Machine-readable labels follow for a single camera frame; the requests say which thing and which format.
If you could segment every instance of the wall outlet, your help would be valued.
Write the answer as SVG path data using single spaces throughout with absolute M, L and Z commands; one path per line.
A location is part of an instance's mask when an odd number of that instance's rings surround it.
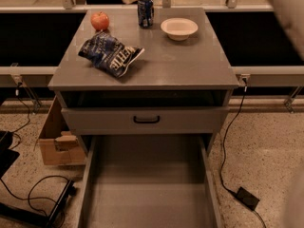
M 240 74 L 238 77 L 239 86 L 248 86 L 250 80 L 250 74 Z
M 13 75 L 10 75 L 12 80 L 16 83 L 16 85 L 20 85 L 22 87 L 26 87 L 27 85 L 25 84 L 24 80 L 23 80 L 23 77 L 22 75 L 18 75 L 18 74 L 13 74 Z

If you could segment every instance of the cardboard box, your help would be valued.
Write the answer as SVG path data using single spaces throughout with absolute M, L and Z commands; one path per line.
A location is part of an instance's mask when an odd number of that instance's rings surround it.
M 86 163 L 86 154 L 78 144 L 76 136 L 68 131 L 57 98 L 47 114 L 38 144 L 45 165 Z

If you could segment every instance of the small bowl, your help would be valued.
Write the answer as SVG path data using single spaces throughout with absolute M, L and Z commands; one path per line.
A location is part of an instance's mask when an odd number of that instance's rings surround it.
M 175 41 L 184 41 L 190 34 L 198 30 L 198 25 L 189 19 L 172 18 L 161 23 L 161 29 L 169 38 Z

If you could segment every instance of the cabinet drawer front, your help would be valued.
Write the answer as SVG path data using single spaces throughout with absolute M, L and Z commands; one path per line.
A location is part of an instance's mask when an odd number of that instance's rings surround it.
M 228 107 L 193 109 L 63 109 L 74 134 L 214 133 L 220 130 Z

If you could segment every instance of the soda can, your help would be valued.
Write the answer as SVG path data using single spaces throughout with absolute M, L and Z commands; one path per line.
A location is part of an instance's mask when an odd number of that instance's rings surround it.
M 154 17 L 154 6 L 153 0 L 139 0 L 138 5 L 138 16 L 139 25 L 141 28 L 149 28 L 153 25 Z

